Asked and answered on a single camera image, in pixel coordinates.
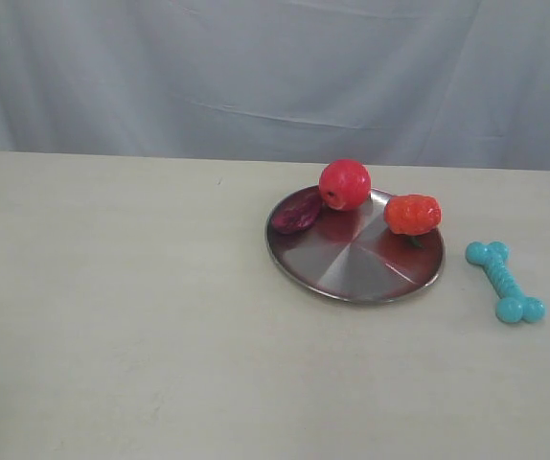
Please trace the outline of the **dark purple toy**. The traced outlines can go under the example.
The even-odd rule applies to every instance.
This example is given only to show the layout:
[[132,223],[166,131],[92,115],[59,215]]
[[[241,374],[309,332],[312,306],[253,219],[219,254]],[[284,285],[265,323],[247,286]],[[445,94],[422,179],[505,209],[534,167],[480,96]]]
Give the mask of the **dark purple toy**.
[[291,235],[310,228],[323,207],[319,195],[288,200],[270,220],[271,227],[280,234]]

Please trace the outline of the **teal rubber toy bone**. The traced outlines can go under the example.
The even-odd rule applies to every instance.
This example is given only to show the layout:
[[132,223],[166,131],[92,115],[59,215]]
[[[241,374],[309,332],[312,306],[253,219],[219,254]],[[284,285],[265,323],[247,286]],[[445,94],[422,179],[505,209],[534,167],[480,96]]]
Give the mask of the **teal rubber toy bone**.
[[471,242],[465,252],[471,265],[480,266],[498,296],[495,315],[499,321],[515,324],[520,321],[538,323],[546,314],[544,303],[537,297],[527,296],[507,266],[509,246],[502,241],[484,244]]

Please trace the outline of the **round stainless steel plate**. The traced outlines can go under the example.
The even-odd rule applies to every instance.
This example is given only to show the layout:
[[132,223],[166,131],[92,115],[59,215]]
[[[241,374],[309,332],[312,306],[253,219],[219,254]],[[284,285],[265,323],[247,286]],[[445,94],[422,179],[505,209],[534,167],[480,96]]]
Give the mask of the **round stainless steel plate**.
[[446,259],[442,234],[434,229],[412,241],[392,233],[383,219],[392,195],[379,189],[352,211],[324,206],[306,229],[276,229],[273,218],[288,204],[317,194],[318,188],[309,186],[286,196],[265,225],[271,260],[295,283],[339,301],[376,305],[413,296],[436,282]]

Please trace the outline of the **red toy apple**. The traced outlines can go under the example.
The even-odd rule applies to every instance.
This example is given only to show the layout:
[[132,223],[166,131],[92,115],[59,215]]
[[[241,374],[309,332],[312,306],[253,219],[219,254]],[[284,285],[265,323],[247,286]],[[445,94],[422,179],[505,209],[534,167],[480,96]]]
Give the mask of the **red toy apple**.
[[351,211],[367,200],[371,176],[360,162],[339,159],[321,172],[318,189],[328,207],[335,211]]

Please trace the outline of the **orange toy strawberry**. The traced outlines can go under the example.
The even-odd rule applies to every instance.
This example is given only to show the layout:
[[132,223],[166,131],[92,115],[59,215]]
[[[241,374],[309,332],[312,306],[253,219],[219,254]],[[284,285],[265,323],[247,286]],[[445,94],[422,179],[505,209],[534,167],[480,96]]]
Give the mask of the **orange toy strawberry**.
[[433,196],[396,195],[385,205],[383,218],[393,234],[404,235],[415,247],[422,248],[419,236],[440,225],[442,209]]

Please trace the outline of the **pale blue backdrop cloth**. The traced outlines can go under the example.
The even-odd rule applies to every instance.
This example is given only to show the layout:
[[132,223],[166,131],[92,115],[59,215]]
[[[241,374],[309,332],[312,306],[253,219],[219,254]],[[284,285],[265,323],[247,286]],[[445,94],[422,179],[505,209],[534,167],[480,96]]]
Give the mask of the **pale blue backdrop cloth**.
[[0,1],[0,150],[550,170],[550,1]]

